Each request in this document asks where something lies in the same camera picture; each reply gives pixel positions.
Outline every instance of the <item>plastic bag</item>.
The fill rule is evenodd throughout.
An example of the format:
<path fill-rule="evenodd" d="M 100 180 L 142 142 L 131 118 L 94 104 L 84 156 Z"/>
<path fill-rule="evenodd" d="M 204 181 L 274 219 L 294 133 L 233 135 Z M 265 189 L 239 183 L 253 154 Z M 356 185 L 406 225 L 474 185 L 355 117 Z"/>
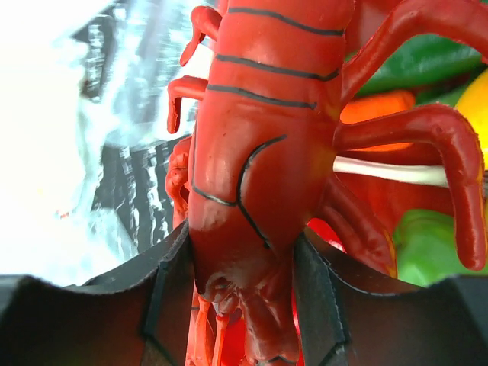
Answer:
<path fill-rule="evenodd" d="M 113 0 L 9 2 L 0 17 L 0 44 L 29 48 L 64 42 Z"/>
<path fill-rule="evenodd" d="M 113 126 L 100 124 L 103 114 L 80 99 L 85 45 L 25 46 L 7 45 L 12 58 L 0 68 L 8 131 L 0 134 L 0 272 L 82 284 L 136 254 L 116 213 L 91 209 Z"/>
<path fill-rule="evenodd" d="M 206 78 L 211 51 L 199 47 L 194 60 L 182 69 L 179 57 L 191 39 L 191 10 L 207 4 L 198 0 L 132 0 L 120 3 L 107 16 L 105 33 L 112 45 L 105 47 L 101 104 L 117 118 L 116 130 L 109 133 L 112 146 L 143 149 L 161 141 L 179 138 L 191 131 L 196 101 L 185 100 L 180 133 L 166 132 L 168 99 L 166 86 L 180 75 Z"/>

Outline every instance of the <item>red plastic leg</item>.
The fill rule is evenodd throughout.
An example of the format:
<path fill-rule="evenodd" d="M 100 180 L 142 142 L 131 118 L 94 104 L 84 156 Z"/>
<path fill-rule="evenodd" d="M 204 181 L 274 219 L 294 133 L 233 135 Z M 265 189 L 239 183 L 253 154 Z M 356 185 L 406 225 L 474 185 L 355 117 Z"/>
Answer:
<path fill-rule="evenodd" d="M 214 344 L 211 344 L 209 339 L 214 339 L 212 328 L 208 322 L 208 310 L 210 303 L 198 296 L 200 309 L 198 311 L 197 320 L 195 322 L 194 331 L 194 355 L 193 362 L 196 366 L 211 366 L 212 356 L 214 353 Z"/>
<path fill-rule="evenodd" d="M 206 79 L 187 75 L 180 79 L 173 80 L 168 84 L 168 132 L 177 133 L 180 128 L 181 99 L 191 98 L 203 101 L 207 85 L 208 81 Z"/>
<path fill-rule="evenodd" d="M 403 0 L 388 15 L 358 55 L 342 69 L 342 105 L 406 40 L 439 34 L 488 56 L 488 5 L 479 0 Z"/>
<path fill-rule="evenodd" d="M 406 142 L 430 143 L 441 153 L 454 206 L 457 254 L 466 268 L 483 269 L 488 251 L 483 155 L 466 119 L 448 106 L 432 104 L 359 124 L 341 124 L 334 136 L 338 151 Z"/>
<path fill-rule="evenodd" d="M 327 183 L 326 201 L 317 216 L 341 239 L 345 251 L 367 266 L 397 276 L 395 248 L 390 235 L 367 205 L 333 175 Z"/>
<path fill-rule="evenodd" d="M 196 366 L 193 362 L 193 357 L 195 353 L 195 340 L 196 340 L 196 324 L 197 324 L 197 317 L 200 313 L 200 301 L 197 292 L 197 288 L 194 287 L 193 289 L 193 299 L 191 302 L 191 315 L 190 315 L 190 327 L 188 329 L 188 343 L 186 347 L 186 362 L 185 366 Z"/>
<path fill-rule="evenodd" d="M 229 325 L 229 316 L 216 317 L 217 335 L 215 337 L 215 346 L 213 347 L 212 366 L 220 366 L 222 361 L 223 340 L 226 336 L 227 326 Z"/>
<path fill-rule="evenodd" d="M 193 26 L 193 36 L 188 42 L 185 50 L 181 54 L 180 65 L 184 66 L 193 56 L 197 46 L 202 43 L 205 36 L 213 41 L 217 40 L 222 15 L 210 6 L 197 6 L 191 12 L 191 25 Z"/>
<path fill-rule="evenodd" d="M 191 136 L 185 137 L 176 144 L 169 156 L 168 174 L 165 179 L 165 189 L 168 197 L 173 200 L 173 227 L 177 227 L 188 215 L 188 155 L 190 152 Z"/>

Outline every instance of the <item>lobster body segment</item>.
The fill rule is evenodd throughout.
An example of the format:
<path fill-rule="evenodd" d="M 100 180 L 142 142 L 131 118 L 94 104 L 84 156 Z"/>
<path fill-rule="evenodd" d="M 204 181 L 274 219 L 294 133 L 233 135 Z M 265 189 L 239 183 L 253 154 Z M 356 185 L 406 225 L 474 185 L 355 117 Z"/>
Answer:
<path fill-rule="evenodd" d="M 216 41 L 216 54 L 208 81 L 185 76 L 168 87 L 170 132 L 178 129 L 182 98 L 202 102 L 191 142 L 172 155 L 166 187 L 177 218 L 188 202 L 196 288 L 219 315 L 212 360 L 202 346 L 202 355 L 192 358 L 197 366 L 218 366 L 226 317 L 237 308 L 246 321 L 243 365 L 298 360 L 293 244 L 313 217 L 332 227 L 349 255 L 396 276 L 389 234 L 332 172 L 344 151 L 433 145 L 445 162 L 459 258 L 471 269 L 486 264 L 483 157 L 469 123 L 441 105 L 355 125 L 341 123 L 339 115 L 361 83 L 413 35 L 455 36 L 488 56 L 488 6 L 403 0 L 342 65 L 353 8 L 353 0 L 229 0 L 223 15 L 204 6 L 191 14 L 193 37 L 181 64 L 206 35 Z M 467 27 L 469 14 L 477 16 Z"/>

